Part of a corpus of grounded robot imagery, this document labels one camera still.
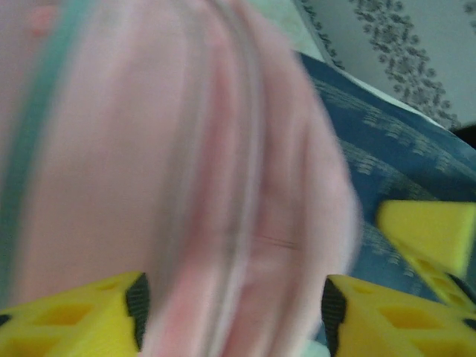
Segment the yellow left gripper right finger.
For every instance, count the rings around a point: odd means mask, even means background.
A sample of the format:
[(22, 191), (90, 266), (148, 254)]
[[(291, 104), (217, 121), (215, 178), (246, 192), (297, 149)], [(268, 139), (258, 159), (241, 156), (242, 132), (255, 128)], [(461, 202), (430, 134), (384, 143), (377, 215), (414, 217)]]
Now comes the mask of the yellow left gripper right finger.
[(345, 275), (326, 278), (331, 356), (475, 356), (475, 314)]

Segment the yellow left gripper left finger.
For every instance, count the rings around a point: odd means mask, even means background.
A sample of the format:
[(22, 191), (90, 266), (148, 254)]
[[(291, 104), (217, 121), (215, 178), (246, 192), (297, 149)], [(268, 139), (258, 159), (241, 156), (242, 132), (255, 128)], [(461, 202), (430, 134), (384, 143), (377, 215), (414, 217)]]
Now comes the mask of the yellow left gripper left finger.
[(119, 274), (1, 311), (1, 355), (137, 356), (149, 312), (147, 276)]

